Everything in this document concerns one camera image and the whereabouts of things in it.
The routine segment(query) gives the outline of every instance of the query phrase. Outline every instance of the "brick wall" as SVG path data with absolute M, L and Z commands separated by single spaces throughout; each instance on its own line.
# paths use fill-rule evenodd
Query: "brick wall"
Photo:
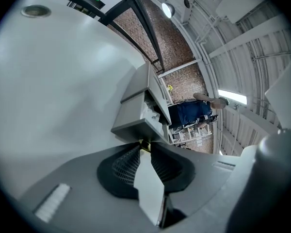
M 142 1 L 153 25 L 162 53 L 165 69 L 171 70 L 194 60 L 195 58 L 189 45 L 171 20 L 168 19 L 163 11 L 150 0 Z M 116 18 L 115 21 L 131 35 L 152 61 L 157 59 L 151 42 L 132 9 L 128 9 Z M 112 26 L 109 25 L 108 27 L 123 37 Z M 193 98 L 194 92 L 207 93 L 204 79 L 197 64 L 185 67 L 165 76 L 164 81 L 166 85 L 171 85 L 173 87 L 173 91 L 170 92 L 173 100 Z M 211 135 L 207 138 L 203 138 L 203 146 L 201 147 L 198 147 L 194 141 L 189 142 L 186 145 L 197 151 L 212 153 L 213 136 Z

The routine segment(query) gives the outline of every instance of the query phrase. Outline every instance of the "gray panel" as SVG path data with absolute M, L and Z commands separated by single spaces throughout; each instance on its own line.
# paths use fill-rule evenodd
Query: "gray panel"
M 121 103 L 132 97 L 146 91 L 149 87 L 149 62 L 139 67 L 134 73 L 126 91 L 122 97 Z
M 20 202 L 33 210 L 58 183 L 66 183 L 72 190 L 51 225 L 74 233 L 157 231 L 137 200 L 114 197 L 97 179 L 100 162 L 123 149 L 124 146 L 115 147 L 65 163 L 31 187 Z
M 160 122 L 163 125 L 164 136 L 162 136 L 146 118 L 112 128 L 111 132 L 127 141 L 144 139 L 148 142 L 164 142 L 169 144 L 168 126 L 166 122 Z
M 154 101 L 162 111 L 168 125 L 171 124 L 171 119 L 168 111 L 166 98 L 162 86 L 156 72 L 150 62 L 139 67 L 134 73 L 123 97 L 121 103 L 133 98 L 134 96 L 148 90 Z
M 143 92 L 122 103 L 116 116 L 113 128 L 118 128 L 125 124 L 140 120 L 144 107 L 144 101 L 145 93 Z
M 180 209 L 185 215 L 193 214 L 208 202 L 231 175 L 230 168 L 219 167 L 215 164 L 220 161 L 236 165 L 239 161 L 237 156 L 210 155 L 174 146 L 164 146 L 170 151 L 188 158 L 195 166 L 196 175 L 189 186 L 181 192 L 170 194 L 173 206 Z
M 239 158 L 239 162 L 220 190 L 196 213 L 167 228 L 164 232 L 225 233 L 232 210 L 235 208 L 250 176 L 256 150 L 257 146 L 245 148 L 241 157 L 236 157 Z

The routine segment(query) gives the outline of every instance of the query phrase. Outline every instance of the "blue shirt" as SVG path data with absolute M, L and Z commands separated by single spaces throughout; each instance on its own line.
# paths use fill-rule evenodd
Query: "blue shirt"
M 210 108 L 210 102 L 201 100 L 183 102 L 177 105 L 178 113 L 183 125 L 195 122 L 200 116 L 210 116 L 212 110 Z

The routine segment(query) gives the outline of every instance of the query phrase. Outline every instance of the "person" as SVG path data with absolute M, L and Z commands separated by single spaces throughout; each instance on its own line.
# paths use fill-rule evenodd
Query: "person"
M 194 123 L 200 116 L 210 116 L 212 110 L 221 110 L 229 105 L 227 98 L 212 99 L 201 93 L 194 93 L 194 100 L 185 101 L 168 107 L 171 118 L 170 129 L 176 129 L 182 125 Z M 197 124 L 199 128 L 205 127 L 208 120 Z

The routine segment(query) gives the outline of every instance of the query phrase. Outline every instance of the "gray machine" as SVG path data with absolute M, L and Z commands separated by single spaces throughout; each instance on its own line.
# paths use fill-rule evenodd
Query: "gray machine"
M 31 217 L 29 221 L 36 221 L 33 224 L 44 225 L 47 231 L 240 232 L 268 212 L 291 184 L 291 131 L 269 136 L 258 147 L 245 148 L 240 157 L 209 155 L 155 143 L 151 146 L 152 155 L 156 149 L 164 148 L 190 160 L 195 171 L 192 182 L 182 191 L 169 193 L 165 203 L 184 217 L 169 227 L 158 227 L 145 216 L 138 200 L 114 196 L 97 178 L 97 168 L 103 160 L 135 146 L 127 144 L 65 163 L 22 196 L 21 213 L 27 219 Z M 39 222 L 30 212 L 59 183 L 71 186 L 70 193 L 49 224 Z

